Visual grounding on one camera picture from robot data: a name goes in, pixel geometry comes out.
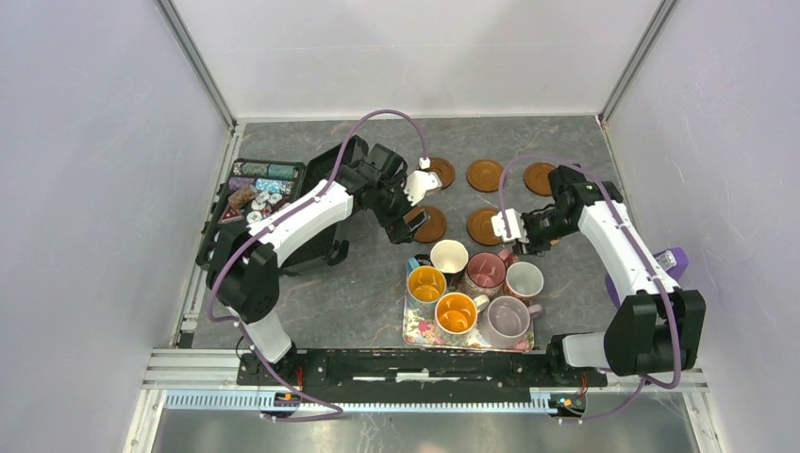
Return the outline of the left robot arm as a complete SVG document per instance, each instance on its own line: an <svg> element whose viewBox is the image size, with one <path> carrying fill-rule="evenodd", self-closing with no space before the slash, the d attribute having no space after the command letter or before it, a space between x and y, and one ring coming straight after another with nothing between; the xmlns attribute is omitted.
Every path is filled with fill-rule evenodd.
<svg viewBox="0 0 800 453"><path fill-rule="evenodd" d="M293 342L275 306L284 261L325 229L371 211L392 244L410 243L426 213L405 218L427 194L442 187L422 158L410 171L404 158L377 144L359 160L337 161L330 176L285 209L250 226L224 226L213 248L207 284L238 322L260 358L260 372L273 384L296 372Z"/></svg>

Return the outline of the wooden coaster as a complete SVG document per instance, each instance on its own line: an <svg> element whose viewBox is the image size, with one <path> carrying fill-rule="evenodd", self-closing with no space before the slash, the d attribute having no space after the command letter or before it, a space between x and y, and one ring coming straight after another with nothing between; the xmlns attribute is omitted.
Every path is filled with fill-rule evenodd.
<svg viewBox="0 0 800 453"><path fill-rule="evenodd" d="M470 238L483 246L496 246L502 240L494 234L492 217L498 213L497 209L481 208L474 210L466 221L466 228Z"/></svg>
<svg viewBox="0 0 800 453"><path fill-rule="evenodd" d="M495 193L499 189L504 167L493 159L477 159L467 168L468 185L481 193Z"/></svg>
<svg viewBox="0 0 800 453"><path fill-rule="evenodd" d="M427 171L438 177L443 190L449 188L456 178L454 166L449 160L443 158L431 158Z"/></svg>
<svg viewBox="0 0 800 453"><path fill-rule="evenodd" d="M535 162L528 165L524 173L525 186L534 194L550 197L552 190L549 175L556 167L547 162Z"/></svg>
<svg viewBox="0 0 800 453"><path fill-rule="evenodd" d="M417 243L434 243L441 239L447 229L447 220L444 213L432 206L417 206L412 209L405 217L405 221L410 221L418 214L426 212L428 220L414 234L414 241Z"/></svg>

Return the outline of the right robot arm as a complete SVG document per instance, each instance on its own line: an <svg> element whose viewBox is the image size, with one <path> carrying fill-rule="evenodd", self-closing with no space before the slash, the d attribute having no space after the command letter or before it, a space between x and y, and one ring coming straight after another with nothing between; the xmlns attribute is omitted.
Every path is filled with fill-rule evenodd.
<svg viewBox="0 0 800 453"><path fill-rule="evenodd" d="M706 301L685 290L661 266L632 225L621 193L610 181L587 178L578 166L560 165L548 176L553 203L529 212L505 210L500 230L520 255L542 254L554 240L579 233L606 268L619 307L603 332L565 334L544 361L547 377L568 385L583 368L650 378L672 373L674 388L694 367Z"/></svg>

